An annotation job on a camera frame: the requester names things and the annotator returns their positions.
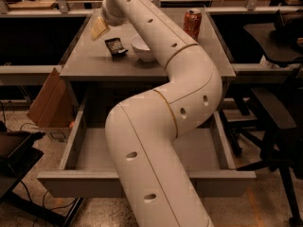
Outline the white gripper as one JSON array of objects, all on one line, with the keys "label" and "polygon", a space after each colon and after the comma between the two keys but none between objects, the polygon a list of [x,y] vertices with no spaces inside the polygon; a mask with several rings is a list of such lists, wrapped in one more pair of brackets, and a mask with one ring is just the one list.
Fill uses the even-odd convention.
[{"label": "white gripper", "polygon": [[93,41],[109,30],[108,25],[122,26],[127,21],[126,16],[114,0],[102,1],[101,15],[103,18],[98,17],[90,31],[91,39]]}]

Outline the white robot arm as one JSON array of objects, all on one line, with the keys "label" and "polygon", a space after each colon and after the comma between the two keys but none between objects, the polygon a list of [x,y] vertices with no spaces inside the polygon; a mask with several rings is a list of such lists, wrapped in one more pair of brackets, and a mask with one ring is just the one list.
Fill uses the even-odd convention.
[{"label": "white robot arm", "polygon": [[205,50],[150,0],[104,0],[106,24],[129,21],[168,83],[118,103],[105,137],[140,227],[214,227],[174,140],[204,123],[222,99],[220,73]]}]

